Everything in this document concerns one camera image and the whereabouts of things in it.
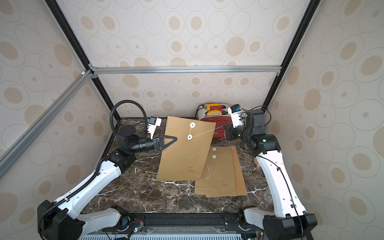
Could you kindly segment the aluminium rail left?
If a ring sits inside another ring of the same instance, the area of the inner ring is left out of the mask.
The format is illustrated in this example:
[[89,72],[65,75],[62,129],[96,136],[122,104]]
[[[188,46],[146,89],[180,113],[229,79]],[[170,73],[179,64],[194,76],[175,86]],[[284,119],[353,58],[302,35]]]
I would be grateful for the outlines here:
[[92,71],[80,75],[45,112],[30,126],[23,135],[1,156],[1,177],[3,177],[35,141],[48,124],[58,115],[75,93],[91,78]]

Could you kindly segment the aluminium rail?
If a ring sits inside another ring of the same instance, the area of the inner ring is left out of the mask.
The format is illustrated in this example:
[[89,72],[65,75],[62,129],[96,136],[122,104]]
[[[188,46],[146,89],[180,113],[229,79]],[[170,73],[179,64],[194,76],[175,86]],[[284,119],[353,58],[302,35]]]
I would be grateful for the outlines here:
[[199,73],[278,73],[277,65],[266,66],[185,66],[185,67],[93,67],[97,74],[199,74]]
[[1,156],[1,177],[3,177],[35,141],[48,124],[58,115],[75,93],[91,78],[92,71],[80,75],[45,112],[30,126],[23,135]]

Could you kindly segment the kraft file bag stack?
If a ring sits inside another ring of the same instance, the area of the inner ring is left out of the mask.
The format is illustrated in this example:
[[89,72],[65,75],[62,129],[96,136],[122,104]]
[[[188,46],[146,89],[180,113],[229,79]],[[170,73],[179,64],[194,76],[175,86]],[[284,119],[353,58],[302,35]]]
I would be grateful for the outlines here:
[[236,181],[233,147],[211,147],[202,176],[195,181],[195,195],[235,197]]
[[243,177],[243,172],[242,172],[241,165],[240,165],[240,160],[239,160],[239,157],[237,154],[237,150],[234,146],[231,146],[231,147],[234,148],[233,157],[234,157],[234,165],[235,165],[234,170],[235,170],[236,193],[237,193],[237,195],[235,197],[246,196],[247,195],[247,189],[246,189],[246,184],[245,184],[245,180]]

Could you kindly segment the kraft file bag stack bottom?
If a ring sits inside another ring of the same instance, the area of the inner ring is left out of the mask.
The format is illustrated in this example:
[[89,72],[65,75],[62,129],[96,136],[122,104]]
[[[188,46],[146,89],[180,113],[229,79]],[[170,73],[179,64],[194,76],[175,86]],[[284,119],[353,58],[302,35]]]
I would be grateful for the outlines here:
[[236,193],[237,193],[237,195],[235,197],[246,196],[247,195],[247,189],[246,189],[246,184],[245,184],[245,180],[243,177],[243,172],[242,172],[241,165],[240,165],[240,160],[239,160],[239,157],[237,154],[237,150],[234,146],[231,146],[231,147],[234,148],[233,157],[234,157],[234,165],[235,165],[234,170],[235,170]]

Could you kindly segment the black corner frame post left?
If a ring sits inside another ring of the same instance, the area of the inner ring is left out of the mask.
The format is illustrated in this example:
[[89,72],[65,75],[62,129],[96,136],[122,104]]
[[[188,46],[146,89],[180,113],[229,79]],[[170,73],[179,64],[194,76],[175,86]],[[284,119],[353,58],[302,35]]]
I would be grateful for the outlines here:
[[[67,18],[65,17],[63,11],[60,8],[60,5],[57,1],[54,0],[45,0],[45,4],[47,4],[49,10],[53,14],[55,20],[57,21],[58,25],[60,26],[61,30],[63,31],[64,35],[66,36],[67,40],[69,41],[71,47],[73,48],[76,56],[84,66],[85,70],[91,70],[91,73],[93,74],[93,70],[90,67],[90,60],[88,58],[88,55],[84,51],[83,46],[79,42],[77,36],[75,35],[73,28],[70,26],[69,22],[67,21]],[[113,102],[111,98],[109,97],[106,89],[104,88],[102,82],[100,81],[99,77],[92,77],[93,83],[98,90],[99,94],[101,95],[104,103],[107,105],[107,107],[111,110],[113,108]]]

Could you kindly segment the aluminium rail back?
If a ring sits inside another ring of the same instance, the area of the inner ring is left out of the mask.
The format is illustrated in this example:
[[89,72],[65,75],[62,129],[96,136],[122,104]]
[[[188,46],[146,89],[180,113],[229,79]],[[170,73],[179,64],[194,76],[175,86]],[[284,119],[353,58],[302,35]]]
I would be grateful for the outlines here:
[[199,74],[199,73],[278,73],[277,65],[266,66],[185,66],[185,67],[93,67],[97,74]]

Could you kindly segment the black corner frame post right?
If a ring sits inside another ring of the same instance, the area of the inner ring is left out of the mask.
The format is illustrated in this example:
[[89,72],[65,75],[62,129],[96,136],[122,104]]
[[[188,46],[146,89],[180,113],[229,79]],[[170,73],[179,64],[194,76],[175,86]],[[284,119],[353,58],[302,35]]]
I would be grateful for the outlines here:
[[282,61],[282,64],[281,64],[281,70],[280,72],[276,75],[274,81],[273,81],[273,84],[266,96],[266,99],[263,103],[263,106],[262,106],[262,109],[264,111],[266,111],[284,77],[284,74],[286,73],[294,55],[295,55],[295,52],[296,50],[298,49],[300,43],[301,43],[301,40],[304,36],[304,34],[306,33],[307,31],[307,28],[309,27],[310,23],[311,23],[311,20],[320,4],[320,0],[311,0],[309,2],[309,5],[303,15],[303,18],[302,20],[300,21],[300,24],[298,26],[298,29],[292,39],[292,42],[288,48],[288,51]]

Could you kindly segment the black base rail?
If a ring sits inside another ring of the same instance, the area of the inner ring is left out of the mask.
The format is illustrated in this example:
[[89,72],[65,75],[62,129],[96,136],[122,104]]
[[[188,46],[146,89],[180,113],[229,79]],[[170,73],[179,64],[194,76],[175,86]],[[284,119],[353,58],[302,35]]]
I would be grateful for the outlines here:
[[241,234],[242,238],[255,238],[260,230],[247,224],[241,213],[194,213],[194,214],[123,214],[114,227],[106,227],[102,232],[113,234],[132,234],[134,229],[143,224],[138,231],[143,232],[150,228],[181,228],[182,230],[193,227],[212,227],[224,232]]

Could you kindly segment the orange cup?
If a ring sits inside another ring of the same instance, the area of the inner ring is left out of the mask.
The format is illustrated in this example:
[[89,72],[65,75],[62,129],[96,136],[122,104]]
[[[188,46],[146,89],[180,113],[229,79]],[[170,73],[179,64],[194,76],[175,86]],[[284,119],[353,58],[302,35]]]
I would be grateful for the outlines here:
[[255,163],[255,165],[257,166],[257,168],[259,168],[259,167],[260,167],[260,164],[259,164],[259,162],[258,162],[257,158],[254,158],[254,163]]

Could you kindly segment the black corner frame post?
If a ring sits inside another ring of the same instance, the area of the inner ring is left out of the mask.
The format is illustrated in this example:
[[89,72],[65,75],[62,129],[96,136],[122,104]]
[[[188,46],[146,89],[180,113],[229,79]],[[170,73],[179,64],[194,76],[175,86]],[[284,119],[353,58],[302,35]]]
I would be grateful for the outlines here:
[[263,106],[262,106],[262,109],[264,111],[266,111],[284,77],[284,74],[286,73],[294,55],[295,55],[295,52],[296,50],[298,49],[300,43],[301,43],[301,40],[304,36],[304,34],[306,33],[307,31],[307,28],[309,27],[310,23],[311,23],[311,20],[320,4],[320,0],[311,0],[309,2],[309,5],[303,15],[303,18],[302,20],[300,21],[300,24],[298,26],[298,29],[292,39],[292,42],[288,48],[288,51],[282,61],[282,64],[281,64],[281,70],[280,72],[276,75],[274,81],[273,81],[273,84],[266,96],[266,99],[263,103]]
[[[67,21],[67,18],[65,17],[63,11],[60,8],[60,5],[57,1],[54,0],[45,0],[45,4],[47,4],[49,10],[53,14],[55,20],[57,21],[58,25],[60,26],[61,30],[63,31],[64,35],[66,36],[67,40],[69,41],[71,47],[73,48],[76,56],[84,66],[85,70],[91,70],[91,73],[93,74],[93,70],[90,67],[90,60],[88,58],[88,55],[84,51],[83,46],[79,42],[77,36],[75,35],[73,28],[70,26],[69,22]],[[111,98],[109,97],[106,89],[104,88],[102,82],[100,81],[99,77],[92,77],[93,83],[98,90],[99,94],[101,95],[104,103],[107,105],[107,107],[111,110],[113,108],[113,102]]]

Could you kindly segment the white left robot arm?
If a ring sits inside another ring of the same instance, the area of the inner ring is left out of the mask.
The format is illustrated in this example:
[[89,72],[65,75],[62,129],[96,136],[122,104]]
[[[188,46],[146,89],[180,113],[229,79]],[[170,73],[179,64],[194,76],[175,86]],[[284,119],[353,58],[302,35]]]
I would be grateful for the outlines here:
[[38,233],[44,240],[77,240],[105,228],[129,227],[130,218],[117,208],[82,214],[85,206],[110,182],[124,173],[136,160],[136,153],[160,152],[177,141],[177,137],[137,132],[127,125],[114,132],[119,146],[101,159],[96,169],[80,184],[53,202],[38,206]]

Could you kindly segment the red toaster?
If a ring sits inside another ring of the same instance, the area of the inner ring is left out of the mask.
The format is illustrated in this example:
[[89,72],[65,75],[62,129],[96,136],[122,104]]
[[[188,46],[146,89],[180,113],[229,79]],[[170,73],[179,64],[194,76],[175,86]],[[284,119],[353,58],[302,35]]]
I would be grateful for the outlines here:
[[196,110],[195,117],[199,121],[215,123],[216,128],[213,138],[224,138],[225,126],[232,123],[229,108],[230,106],[227,104],[201,104]]

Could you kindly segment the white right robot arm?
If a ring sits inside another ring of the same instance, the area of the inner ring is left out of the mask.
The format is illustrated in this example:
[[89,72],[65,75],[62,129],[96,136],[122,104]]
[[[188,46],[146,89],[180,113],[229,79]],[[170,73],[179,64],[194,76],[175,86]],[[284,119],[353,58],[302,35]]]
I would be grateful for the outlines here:
[[247,208],[244,218],[249,225],[262,229],[269,240],[305,240],[318,221],[307,212],[294,190],[276,136],[266,133],[266,112],[245,111],[239,105],[228,108],[232,123],[225,126],[225,138],[240,139],[247,145],[264,172],[274,204],[273,213]]

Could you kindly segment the kraft file bag stack top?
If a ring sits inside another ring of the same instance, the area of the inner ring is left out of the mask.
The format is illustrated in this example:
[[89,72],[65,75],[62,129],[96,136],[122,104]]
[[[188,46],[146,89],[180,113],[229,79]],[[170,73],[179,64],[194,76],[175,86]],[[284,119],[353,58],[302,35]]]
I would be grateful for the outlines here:
[[233,147],[211,147],[202,176],[195,181],[195,195],[235,197],[236,181]]

